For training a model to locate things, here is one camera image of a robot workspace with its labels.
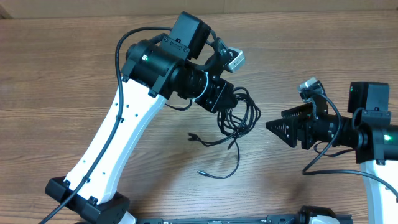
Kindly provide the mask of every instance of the green led light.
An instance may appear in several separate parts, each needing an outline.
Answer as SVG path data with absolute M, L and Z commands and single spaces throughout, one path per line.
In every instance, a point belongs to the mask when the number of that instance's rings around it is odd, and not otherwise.
M 388 134 L 385 134 L 384 135 L 384 140 L 390 141 L 390 140 L 392 140 L 392 137 L 390 135 L 388 135 Z

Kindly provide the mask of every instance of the wire connector plug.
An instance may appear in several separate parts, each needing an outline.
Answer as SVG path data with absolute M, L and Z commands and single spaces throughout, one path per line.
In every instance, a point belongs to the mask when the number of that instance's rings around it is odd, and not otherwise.
M 188 141 L 201 141 L 197 134 L 188 133 L 188 135 L 190 136 L 190 138 L 188 138 Z
M 198 170 L 198 174 L 203 175 L 203 176 L 205 176 L 205 177 L 208 176 L 208 174 L 207 174 L 206 172 L 200 171 L 200 170 Z

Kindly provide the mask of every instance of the wood grain surface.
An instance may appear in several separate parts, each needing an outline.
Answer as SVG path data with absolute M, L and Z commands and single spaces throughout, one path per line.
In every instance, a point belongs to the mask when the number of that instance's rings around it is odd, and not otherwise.
M 173 26 L 176 16 L 92 17 L 0 21 L 0 223 L 37 223 L 57 203 L 44 194 L 52 177 L 66 175 L 90 144 L 116 91 L 114 48 L 127 31 Z M 216 116 L 193 105 L 164 108 L 127 162 L 118 190 L 137 217 L 260 217 L 295 213 L 302 205 L 330 207 L 368 222 L 363 180 L 350 175 L 304 177 L 313 151 L 291 149 L 265 122 L 301 105 L 296 86 L 320 79 L 342 115 L 349 83 L 390 84 L 392 123 L 398 123 L 398 12 L 300 12 L 200 16 L 246 64 L 223 78 L 245 86 L 262 111 L 256 128 L 239 139 L 241 165 L 227 144 L 205 148 L 187 133 L 222 137 Z M 130 44 L 155 36 L 142 32 Z M 206 48 L 199 59 L 211 55 Z M 185 100 L 171 97 L 170 104 Z M 315 169 L 359 169 L 354 154 L 323 158 Z M 51 223 L 75 223 L 63 209 Z
M 398 0 L 0 0 L 5 18 L 395 10 Z

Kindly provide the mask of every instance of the black cable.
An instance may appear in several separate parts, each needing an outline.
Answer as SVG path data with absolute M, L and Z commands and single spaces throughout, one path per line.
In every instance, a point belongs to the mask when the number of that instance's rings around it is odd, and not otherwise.
M 318 154 L 320 154 L 320 152 L 318 151 L 317 147 L 319 146 L 319 144 L 322 144 L 322 143 L 325 143 L 325 142 L 319 142 L 319 143 L 316 143 L 316 145 L 313 146 L 313 150 L 316 153 L 318 153 Z M 339 152 L 336 152 L 336 153 L 330 154 L 330 155 L 324 154 L 324 156 L 327 156 L 327 157 L 338 157 L 338 156 L 343 155 L 343 154 L 345 154 L 347 152 L 353 152 L 353 151 L 355 151 L 355 150 L 354 149 L 345 149 L 345 150 L 341 150 Z
M 236 93 L 237 91 L 242 90 L 244 93 Z M 206 142 L 203 141 L 197 136 L 196 134 L 189 133 L 188 135 L 190 138 L 188 139 L 189 141 L 198 141 L 202 143 L 206 147 L 210 146 L 215 146 L 218 144 L 223 144 L 224 142 L 233 139 L 233 141 L 229 144 L 228 150 L 231 149 L 232 145 L 236 145 L 236 149 L 238 152 L 238 161 L 236 163 L 235 170 L 230 173 L 230 175 L 224 176 L 224 177 L 218 177 L 218 176 L 213 176 L 210 174 L 207 174 L 204 171 L 198 171 L 200 175 L 204 175 L 205 177 L 211 177 L 211 178 L 216 178 L 216 179 L 225 179 L 228 177 L 231 177 L 236 170 L 239 167 L 239 162 L 240 162 L 240 151 L 239 151 L 239 146 L 236 140 L 238 138 L 241 138 L 247 133 L 249 133 L 254 126 L 256 125 L 257 121 L 261 117 L 261 111 L 258 108 L 258 106 L 255 104 L 253 99 L 250 97 L 250 94 L 247 89 L 243 87 L 236 87 L 233 89 L 234 96 L 236 97 L 237 101 L 243 101 L 246 103 L 246 112 L 243 116 L 243 118 L 239 118 L 235 115 L 233 115 L 233 110 L 234 108 L 231 109 L 226 109 L 226 110 L 221 110 L 217 114 L 217 125 L 221 131 L 226 137 L 214 142 Z
M 333 110 L 335 111 L 337 118 L 338 118 L 338 126 L 337 126 L 337 130 L 335 133 L 335 136 L 331 139 L 331 141 L 329 142 L 329 144 L 322 150 L 321 153 L 319 153 L 319 155 L 314 158 L 307 166 L 304 167 L 302 174 L 303 175 L 319 175 L 319 174 L 354 174 L 354 175 L 360 175 L 363 177 L 369 177 L 371 179 L 374 179 L 376 181 L 378 181 L 379 183 L 385 185 L 388 189 L 391 190 L 391 192 L 396 196 L 396 202 L 398 203 L 398 192 L 395 188 L 393 188 L 390 184 L 388 184 L 386 181 L 382 180 L 379 177 L 376 177 L 375 175 L 372 174 L 368 174 L 366 172 L 361 172 L 361 171 L 356 171 L 356 170 L 318 170 L 318 171 L 311 171 L 311 172 L 307 172 L 307 170 L 309 168 L 311 168 L 312 165 L 314 165 L 314 163 L 316 163 L 323 155 L 325 155 L 325 153 L 327 152 L 327 150 L 330 148 L 330 146 L 336 141 L 338 135 L 341 132 L 341 120 L 342 117 L 340 115 L 340 113 L 338 112 L 337 107 L 335 106 L 335 104 L 325 95 L 321 95 L 316 93 L 316 95 L 324 98 L 329 104 L 330 106 L 333 108 Z
M 351 119 L 351 128 L 352 128 L 353 130 L 355 130 L 355 129 L 357 128 L 357 127 L 355 126 L 355 119 L 356 119 L 358 113 L 359 113 L 361 110 L 365 110 L 365 108 L 357 108 L 357 109 L 355 110 L 355 112 L 353 113 L 353 118 Z
M 198 174 L 204 175 L 205 177 L 211 177 L 211 178 L 214 178 L 214 179 L 226 179 L 226 178 L 231 177 L 232 175 L 234 175 L 234 173 L 237 171 L 237 169 L 239 167 L 239 163 L 241 162 L 241 153 L 239 151 L 239 146 L 236 143 L 236 141 L 233 141 L 233 143 L 235 143 L 235 145 L 236 145 L 236 151 L 238 152 L 238 160 L 236 161 L 235 169 L 230 174 L 228 174 L 226 176 L 223 176 L 223 177 L 213 176 L 213 175 L 210 175 L 210 174 L 208 174 L 208 173 L 206 173 L 204 171 L 198 171 Z
M 206 40 L 206 44 L 209 45 L 210 47 L 212 47 L 212 48 L 214 49 L 213 43 L 211 43 L 210 41 Z
M 130 35 L 136 33 L 136 32 L 140 32 L 140 31 L 144 31 L 144 30 L 168 30 L 170 31 L 171 28 L 169 27 L 141 27 L 138 29 L 134 29 L 129 31 L 127 34 L 124 34 L 122 36 L 122 38 L 120 38 L 117 46 L 116 46 L 116 51 L 115 51 L 115 67 L 116 67 L 116 78 L 118 79 L 118 88 L 119 88 L 119 111 L 118 111 L 118 115 L 116 116 L 116 121 L 115 124 L 113 126 L 113 129 L 111 131 L 111 134 L 108 137 L 108 140 L 106 140 L 105 145 L 103 146 L 101 152 L 99 152 L 97 158 L 95 159 L 94 163 L 91 165 L 90 169 L 88 170 L 88 172 L 86 173 L 86 175 L 83 177 L 83 179 L 81 180 L 81 182 L 79 183 L 79 185 L 76 187 L 76 189 L 69 195 L 69 197 L 67 199 L 65 199 L 59 206 L 57 206 L 50 214 L 48 214 L 41 222 L 40 224 L 46 223 L 48 222 L 55 214 L 57 214 L 67 203 L 69 203 L 69 201 L 79 192 L 79 190 L 83 187 L 83 185 L 86 182 L 90 181 L 90 175 L 91 173 L 94 171 L 95 167 L 97 166 L 97 164 L 99 163 L 99 161 L 101 160 L 102 156 L 105 154 L 108 146 L 111 144 L 111 141 L 116 133 L 116 130 L 119 127 L 119 123 L 122 120 L 122 113 L 123 113 L 123 86 L 122 86 L 122 80 L 121 80 L 121 74 L 120 74 L 120 67 L 119 67 L 119 51 L 120 51 L 120 47 L 123 43 L 123 41 L 129 37 Z
M 192 106 L 192 100 L 189 100 L 188 106 L 183 107 L 183 108 L 176 108 L 175 106 L 170 106 L 170 105 L 168 105 L 168 104 L 166 104 L 166 106 L 168 106 L 169 108 L 178 110 L 178 111 L 186 111 L 186 110 L 188 110 L 188 109 Z

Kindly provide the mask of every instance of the black mounting bracket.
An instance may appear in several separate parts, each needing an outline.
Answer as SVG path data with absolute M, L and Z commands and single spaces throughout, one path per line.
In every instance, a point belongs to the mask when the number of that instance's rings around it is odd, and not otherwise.
M 55 177 L 49 180 L 45 193 L 59 203 L 62 203 L 71 193 L 69 182 L 64 182 L 65 177 Z M 116 192 L 112 200 L 97 205 L 97 199 L 90 197 L 88 200 L 80 195 L 75 195 L 66 207 L 75 211 L 82 218 L 95 224 L 119 223 L 128 210 L 130 200 Z
M 160 47 L 166 52 L 183 59 L 197 59 L 211 28 L 199 18 L 182 12 L 168 37 L 164 37 Z
M 266 128 L 280 137 L 290 147 L 297 145 L 297 117 L 282 118 L 266 123 Z

